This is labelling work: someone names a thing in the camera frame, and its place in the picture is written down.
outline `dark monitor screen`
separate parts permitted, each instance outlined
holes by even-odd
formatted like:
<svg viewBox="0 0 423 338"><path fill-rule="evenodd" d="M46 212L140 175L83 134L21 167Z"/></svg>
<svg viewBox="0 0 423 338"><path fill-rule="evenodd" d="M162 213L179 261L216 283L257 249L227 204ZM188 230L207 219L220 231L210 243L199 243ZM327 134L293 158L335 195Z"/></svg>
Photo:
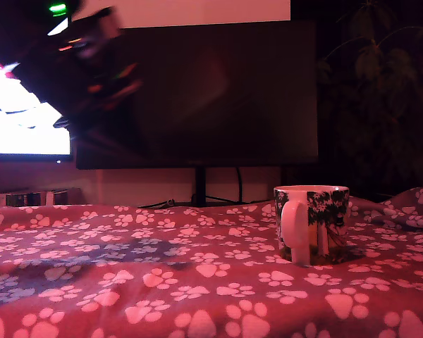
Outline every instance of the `dark monitor screen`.
<svg viewBox="0 0 423 338"><path fill-rule="evenodd" d="M142 86L80 140L78 168L317 159L314 23L131 28L115 43L110 66L137 62Z"/></svg>

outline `green light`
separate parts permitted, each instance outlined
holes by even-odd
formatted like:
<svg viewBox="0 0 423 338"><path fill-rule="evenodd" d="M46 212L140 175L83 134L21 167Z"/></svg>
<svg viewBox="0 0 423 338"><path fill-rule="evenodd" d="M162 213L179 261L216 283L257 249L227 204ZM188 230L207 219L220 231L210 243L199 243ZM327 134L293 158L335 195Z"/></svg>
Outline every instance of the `green light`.
<svg viewBox="0 0 423 338"><path fill-rule="evenodd" d="M53 13L66 12L66 4L57 4L50 6L49 10Z"/></svg>

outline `screen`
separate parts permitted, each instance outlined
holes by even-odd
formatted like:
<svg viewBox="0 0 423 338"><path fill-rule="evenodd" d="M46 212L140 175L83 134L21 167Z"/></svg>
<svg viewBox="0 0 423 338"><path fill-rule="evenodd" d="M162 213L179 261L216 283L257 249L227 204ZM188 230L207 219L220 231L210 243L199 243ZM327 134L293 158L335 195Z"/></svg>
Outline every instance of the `screen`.
<svg viewBox="0 0 423 338"><path fill-rule="evenodd" d="M69 131L53 127L60 117L0 65L0 154L70 155Z"/></svg>
<svg viewBox="0 0 423 338"><path fill-rule="evenodd" d="M317 158L315 26L278 21L125 29L114 63L141 88L79 168L281 165Z"/></svg>

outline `mug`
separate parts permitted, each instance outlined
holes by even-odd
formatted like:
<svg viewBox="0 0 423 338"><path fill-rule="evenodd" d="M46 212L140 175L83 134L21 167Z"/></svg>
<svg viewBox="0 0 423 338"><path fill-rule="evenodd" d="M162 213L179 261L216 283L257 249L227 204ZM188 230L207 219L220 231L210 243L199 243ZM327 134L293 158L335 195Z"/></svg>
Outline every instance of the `mug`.
<svg viewBox="0 0 423 338"><path fill-rule="evenodd" d="M346 247L350 190L331 185L274 188L282 257L298 265L341 261Z"/></svg>

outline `lit screen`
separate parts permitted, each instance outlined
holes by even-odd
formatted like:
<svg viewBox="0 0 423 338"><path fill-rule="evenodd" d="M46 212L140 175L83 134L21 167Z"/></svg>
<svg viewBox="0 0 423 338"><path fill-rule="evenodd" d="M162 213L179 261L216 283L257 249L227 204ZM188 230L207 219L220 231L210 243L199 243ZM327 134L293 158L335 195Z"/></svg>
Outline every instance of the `lit screen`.
<svg viewBox="0 0 423 338"><path fill-rule="evenodd" d="M0 65L0 154L69 155L69 132L53 127L60 117Z"/></svg>

